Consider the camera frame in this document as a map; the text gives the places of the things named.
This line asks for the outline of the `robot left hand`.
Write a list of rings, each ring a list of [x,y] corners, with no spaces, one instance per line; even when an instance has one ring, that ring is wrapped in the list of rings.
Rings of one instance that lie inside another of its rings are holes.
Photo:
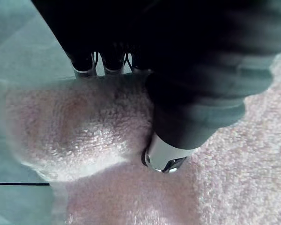
[[[154,104],[144,160],[176,171],[191,151],[269,88],[281,53],[281,0],[35,0],[77,76],[125,63]]]

